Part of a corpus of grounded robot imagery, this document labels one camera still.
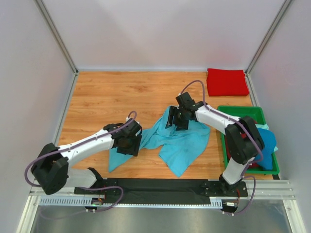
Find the light blue t-shirt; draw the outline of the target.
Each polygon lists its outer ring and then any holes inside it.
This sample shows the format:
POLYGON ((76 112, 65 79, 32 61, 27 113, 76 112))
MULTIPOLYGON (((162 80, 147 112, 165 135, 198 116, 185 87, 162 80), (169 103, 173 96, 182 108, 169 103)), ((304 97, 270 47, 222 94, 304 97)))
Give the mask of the light blue t-shirt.
POLYGON ((133 162, 137 177, 160 177, 158 170, 167 167, 175 176, 180 177, 187 168, 206 150, 210 128, 202 123, 190 121, 189 128, 178 131, 176 126, 165 128, 169 108, 149 129, 142 131, 139 154, 141 158, 123 155, 116 149, 109 151, 108 172, 133 162))

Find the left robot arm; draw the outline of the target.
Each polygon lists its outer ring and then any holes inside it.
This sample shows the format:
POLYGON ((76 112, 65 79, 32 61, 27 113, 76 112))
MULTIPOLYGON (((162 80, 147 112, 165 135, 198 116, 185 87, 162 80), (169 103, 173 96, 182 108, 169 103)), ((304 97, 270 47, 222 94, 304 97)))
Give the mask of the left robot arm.
POLYGON ((46 144, 31 167, 31 173, 46 195, 62 189, 70 167, 101 151, 116 149, 124 155, 137 156, 142 139, 141 125, 132 120, 109 124, 82 140, 55 146, 46 144))

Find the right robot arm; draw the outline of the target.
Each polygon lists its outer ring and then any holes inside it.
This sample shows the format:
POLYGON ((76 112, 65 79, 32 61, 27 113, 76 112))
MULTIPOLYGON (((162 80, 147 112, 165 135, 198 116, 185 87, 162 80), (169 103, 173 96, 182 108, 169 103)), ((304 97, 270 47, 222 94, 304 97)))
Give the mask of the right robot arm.
POLYGON ((262 155, 264 149, 264 141, 253 119, 225 114, 200 101, 170 106, 166 128, 176 126, 177 130, 187 130, 191 120, 211 126, 225 135, 231 158, 219 177, 216 190, 230 196, 255 157, 262 155))

